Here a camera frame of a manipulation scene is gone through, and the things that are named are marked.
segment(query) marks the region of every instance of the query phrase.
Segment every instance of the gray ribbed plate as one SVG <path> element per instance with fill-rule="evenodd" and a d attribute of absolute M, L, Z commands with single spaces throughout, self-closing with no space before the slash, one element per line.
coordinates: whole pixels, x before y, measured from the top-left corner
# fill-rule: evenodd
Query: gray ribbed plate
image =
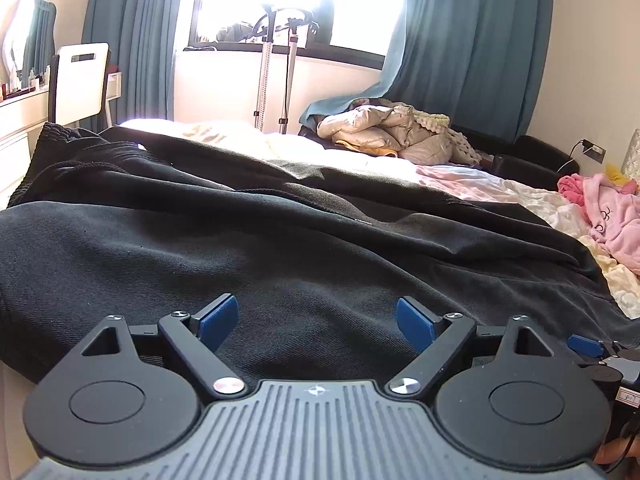
<path fill-rule="evenodd" d="M 370 381 L 265 381 L 251 397 L 213 404 L 180 446 L 118 471 L 43 459 L 25 480 L 592 480 L 587 464 L 540 474 L 491 468 L 453 448 L 417 402 Z"/>

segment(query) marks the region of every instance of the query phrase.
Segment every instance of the silver screw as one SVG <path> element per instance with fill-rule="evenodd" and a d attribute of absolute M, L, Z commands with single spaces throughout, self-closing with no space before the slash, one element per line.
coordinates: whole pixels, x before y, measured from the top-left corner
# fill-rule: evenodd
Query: silver screw
<path fill-rule="evenodd" d="M 389 389 L 395 394 L 410 395 L 420 390 L 420 383 L 411 377 L 403 377 L 389 384 Z"/>
<path fill-rule="evenodd" d="M 213 389 L 219 394 L 236 394 L 244 389 L 244 381 L 237 377 L 222 377 L 213 383 Z"/>

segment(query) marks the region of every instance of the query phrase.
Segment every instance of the window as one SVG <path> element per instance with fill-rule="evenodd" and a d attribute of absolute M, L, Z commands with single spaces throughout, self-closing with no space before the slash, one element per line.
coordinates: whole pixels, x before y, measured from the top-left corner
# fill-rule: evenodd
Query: window
<path fill-rule="evenodd" d="M 354 58 L 361 58 L 382 66 L 404 0 L 196 0 L 190 46 L 215 44 L 226 50 L 259 50 L 257 45 L 241 48 L 238 43 L 262 41 L 251 37 L 252 28 L 264 15 L 262 3 L 313 12 L 318 30 L 315 33 L 310 33 L 308 27 L 298 30 L 300 55 L 356 64 L 362 63 Z M 302 13 L 279 12 L 276 29 L 285 24 L 288 17 L 302 17 Z M 287 38 L 287 30 L 276 33 L 274 44 L 285 46 Z"/>

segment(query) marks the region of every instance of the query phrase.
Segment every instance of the bed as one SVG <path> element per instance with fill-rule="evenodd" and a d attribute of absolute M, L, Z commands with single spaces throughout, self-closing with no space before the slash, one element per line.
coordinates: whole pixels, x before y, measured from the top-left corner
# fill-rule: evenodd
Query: bed
<path fill-rule="evenodd" d="M 183 124 L 164 120 L 133 120 L 122 126 L 154 134 L 213 144 L 271 164 L 316 164 L 361 174 L 378 174 L 442 190 L 464 200 L 519 203 L 551 227 L 589 248 L 609 284 L 613 298 L 629 318 L 640 317 L 640 284 L 625 266 L 608 257 L 589 236 L 577 205 L 556 192 L 533 189 L 514 181 L 461 166 L 416 166 L 400 158 L 372 157 L 326 150 L 299 136 L 262 134 L 245 123 L 215 121 Z M 33 385 L 0 362 L 0 478 L 16 478 L 36 460 L 22 426 L 22 404 Z"/>

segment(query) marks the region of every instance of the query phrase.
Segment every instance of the wall socket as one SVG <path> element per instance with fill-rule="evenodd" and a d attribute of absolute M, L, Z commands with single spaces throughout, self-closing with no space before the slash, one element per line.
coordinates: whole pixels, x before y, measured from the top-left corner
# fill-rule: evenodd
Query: wall socket
<path fill-rule="evenodd" d="M 589 158 L 592 158 L 596 162 L 602 164 L 602 161 L 604 160 L 604 154 L 607 153 L 607 150 L 601 148 L 593 142 L 589 142 L 587 139 L 583 139 L 582 152 Z"/>

